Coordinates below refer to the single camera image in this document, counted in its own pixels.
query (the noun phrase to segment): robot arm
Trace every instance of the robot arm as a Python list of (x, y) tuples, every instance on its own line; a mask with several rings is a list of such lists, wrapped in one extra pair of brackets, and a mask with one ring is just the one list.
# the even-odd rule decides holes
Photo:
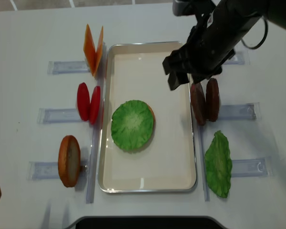
[(221, 0), (217, 6), (211, 0), (174, 0), (173, 12), (195, 14), (197, 25), (186, 44), (163, 61), (171, 90), (188, 83), (188, 73), (194, 83), (220, 74), (234, 46), (261, 17), (286, 29), (286, 0)]

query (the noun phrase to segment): white table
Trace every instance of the white table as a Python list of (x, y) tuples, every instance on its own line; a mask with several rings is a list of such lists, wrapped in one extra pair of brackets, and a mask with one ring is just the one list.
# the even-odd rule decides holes
[[(87, 153), (91, 130), (85, 123), (38, 125), (39, 108), (74, 107), (78, 84), (90, 92), (90, 74), (47, 75), (48, 61), (83, 60), (86, 24), (98, 37), (104, 26), (107, 47), (117, 43), (185, 42), (194, 17), (177, 18), (171, 4), (109, 6), (0, 13), (0, 229), (66, 228), (89, 216), (209, 216), (227, 228), (286, 229), (286, 179), (274, 176), (263, 193), (246, 190), (264, 180), (246, 180), (244, 192), (230, 191), (222, 201), (211, 193), (204, 201), (199, 154), (198, 183), (185, 194), (108, 195), (98, 186), (93, 204), (84, 190), (65, 188), (59, 180), (28, 181), (29, 161), (56, 161), (61, 139), (77, 137)], [(259, 23), (247, 36), (257, 43)], [(286, 31), (270, 24), (269, 36), (250, 65), (229, 66), (218, 77), (226, 104), (260, 102), (263, 120), (274, 131), (280, 158), (286, 165)]]

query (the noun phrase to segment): white tray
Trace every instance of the white tray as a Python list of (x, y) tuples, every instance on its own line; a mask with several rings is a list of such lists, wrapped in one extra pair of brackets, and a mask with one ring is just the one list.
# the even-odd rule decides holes
[[(108, 193), (188, 191), (196, 183), (189, 85), (170, 91), (162, 62), (179, 42), (115, 45), (104, 83), (98, 183)], [(129, 100), (154, 111), (150, 144), (137, 153), (120, 150), (111, 137), (113, 112)]]

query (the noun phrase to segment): green lettuce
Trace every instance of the green lettuce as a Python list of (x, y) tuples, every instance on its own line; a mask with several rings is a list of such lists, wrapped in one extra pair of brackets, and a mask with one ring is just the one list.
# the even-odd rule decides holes
[(219, 197), (227, 198), (231, 187), (232, 160), (228, 139), (220, 130), (214, 134), (204, 162), (209, 188)]

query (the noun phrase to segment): clear plastic holder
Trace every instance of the clear plastic holder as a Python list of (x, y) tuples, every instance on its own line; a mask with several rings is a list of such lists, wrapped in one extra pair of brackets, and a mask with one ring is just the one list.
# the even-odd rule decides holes
[[(80, 176), (86, 176), (88, 161), (81, 161)], [(59, 179), (57, 162), (29, 162), (28, 180)]]
[[(261, 118), (259, 103), (243, 105), (222, 105), (220, 107), (218, 120), (252, 120)], [(198, 127), (198, 140), (200, 143), (200, 159), (202, 165), (204, 200), (210, 201), (209, 187), (206, 181), (206, 170), (204, 164), (203, 126)], [(232, 160), (232, 177), (266, 177), (272, 176), (271, 157), (261, 157), (254, 159)]]
[(97, 85), (101, 88), (101, 101), (99, 114), (96, 119), (95, 124), (93, 125), (93, 135), (92, 135), (92, 147), (89, 161), (89, 172), (88, 172), (88, 185), (87, 185), (87, 194), (86, 194), (86, 204), (91, 204), (94, 201), (94, 191), (96, 183), (96, 171), (97, 171), (97, 157), (100, 144), (100, 134), (102, 129), (102, 116), (103, 116), (103, 105), (104, 105), (104, 89), (106, 87), (105, 78), (106, 78), (106, 67), (107, 67), (107, 49), (105, 43), (103, 43), (102, 49), (102, 58), (100, 65), (96, 72)]
[(86, 61), (49, 61), (48, 74), (89, 73)]
[[(224, 65), (231, 64), (249, 64), (249, 57), (247, 50), (236, 49), (235, 55), (227, 60)], [(48, 65), (48, 74), (57, 75), (57, 74), (66, 74), (66, 73), (89, 73), (90, 68), (86, 61), (49, 61)]]
[(83, 122), (77, 109), (46, 109), (40, 108), (38, 112), (38, 124), (53, 123), (77, 123)]

